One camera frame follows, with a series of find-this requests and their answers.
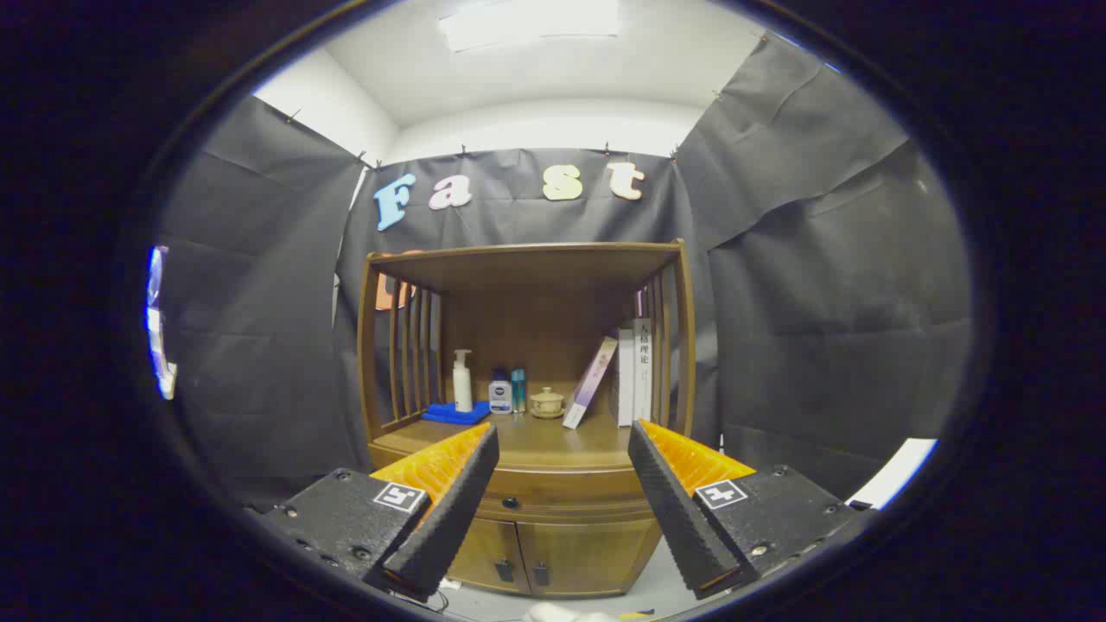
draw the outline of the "foam letter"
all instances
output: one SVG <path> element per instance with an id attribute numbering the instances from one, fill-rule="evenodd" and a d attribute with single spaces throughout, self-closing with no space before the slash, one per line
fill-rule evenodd
<path id="1" fill-rule="evenodd" d="M 630 200 L 641 198 L 641 190 L 634 189 L 634 179 L 645 179 L 645 173 L 634 168 L 633 162 L 617 162 L 607 165 L 611 173 L 611 191 Z"/>
<path id="2" fill-rule="evenodd" d="M 542 193 L 550 200 L 574 199 L 584 193 L 584 185 L 580 183 L 580 169 L 571 164 L 546 168 L 542 179 L 545 180 Z"/>
<path id="3" fill-rule="evenodd" d="M 400 252 L 399 255 L 410 255 L 413 252 L 422 252 L 422 251 L 421 250 L 405 250 L 405 251 Z M 393 253 L 390 253 L 390 252 L 382 252 L 380 255 L 383 255 L 384 257 L 392 257 Z M 376 305 L 376 310 L 377 311 L 388 311 L 388 310 L 392 309 L 392 297 L 394 294 L 388 291 L 388 288 L 387 288 L 387 284 L 386 284 L 387 280 L 388 280 L 388 277 L 385 276 L 385 274 L 380 274 L 376 279 L 376 303 L 375 303 L 375 305 Z M 416 291 L 418 291 L 418 289 L 415 286 L 410 286 L 410 287 L 411 287 L 411 294 L 414 294 Z M 406 307 L 407 305 L 407 298 L 408 298 L 407 297 L 407 283 L 404 283 L 399 288 L 399 302 L 396 304 L 396 307 L 398 309 L 403 309 L 404 307 Z"/>
<path id="4" fill-rule="evenodd" d="M 430 197 L 430 209 L 461 207 L 472 199 L 472 194 L 469 193 L 469 178 L 466 175 L 446 177 L 435 184 L 434 189 L 438 191 Z"/>
<path id="5" fill-rule="evenodd" d="M 380 208 L 380 221 L 376 225 L 377 231 L 383 231 L 404 219 L 406 212 L 400 208 L 411 199 L 411 194 L 407 189 L 407 186 L 414 183 L 415 175 L 408 173 L 373 195 L 373 198 L 376 199 L 376 205 Z"/>

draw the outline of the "small ceramic jar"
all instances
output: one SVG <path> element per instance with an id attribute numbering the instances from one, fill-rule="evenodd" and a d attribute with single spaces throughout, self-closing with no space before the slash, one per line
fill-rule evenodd
<path id="1" fill-rule="evenodd" d="M 540 419 L 555 419 L 564 414 L 564 395 L 553 393 L 552 386 L 530 396 L 530 414 Z"/>

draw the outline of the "cabinet door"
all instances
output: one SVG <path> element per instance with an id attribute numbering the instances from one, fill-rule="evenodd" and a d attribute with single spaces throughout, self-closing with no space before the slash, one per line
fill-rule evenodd
<path id="1" fill-rule="evenodd" d="M 660 528 L 651 518 L 593 525 L 519 522 L 518 527 L 534 594 L 623 593 L 660 540 Z"/>
<path id="2" fill-rule="evenodd" d="M 473 518 L 446 576 L 481 588 L 529 594 L 514 523 Z"/>

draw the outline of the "cabinet door handle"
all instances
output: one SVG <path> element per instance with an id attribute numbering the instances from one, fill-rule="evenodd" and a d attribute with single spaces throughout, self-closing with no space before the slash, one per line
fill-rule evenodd
<path id="1" fill-rule="evenodd" d="M 550 584 L 550 569 L 545 567 L 544 561 L 538 562 L 534 567 L 534 581 L 538 581 L 539 585 Z"/>
<path id="2" fill-rule="evenodd" d="M 510 561 L 501 559 L 495 562 L 495 572 L 499 572 L 499 580 L 507 581 L 508 583 L 514 582 L 514 573 L 511 572 L 513 567 Z"/>

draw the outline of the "black foam pad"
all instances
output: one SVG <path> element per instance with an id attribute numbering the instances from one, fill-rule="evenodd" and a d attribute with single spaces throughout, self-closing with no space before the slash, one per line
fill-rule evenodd
<path id="1" fill-rule="evenodd" d="M 438 589 L 468 533 L 497 464 L 499 436 L 492 424 L 430 516 L 385 560 L 389 588 L 424 602 Z"/>
<path id="2" fill-rule="evenodd" d="M 337 469 L 261 520 L 315 561 L 379 587 L 380 564 L 418 525 L 422 490 Z"/>
<path id="3" fill-rule="evenodd" d="M 786 465 L 702 486 L 692 498 L 730 550 L 761 576 L 797 561 L 856 516 Z"/>
<path id="4" fill-rule="evenodd" d="M 707 522 L 640 422 L 634 422 L 630 429 L 628 453 L 684 584 L 697 598 L 758 578 L 752 567 L 742 563 Z"/>

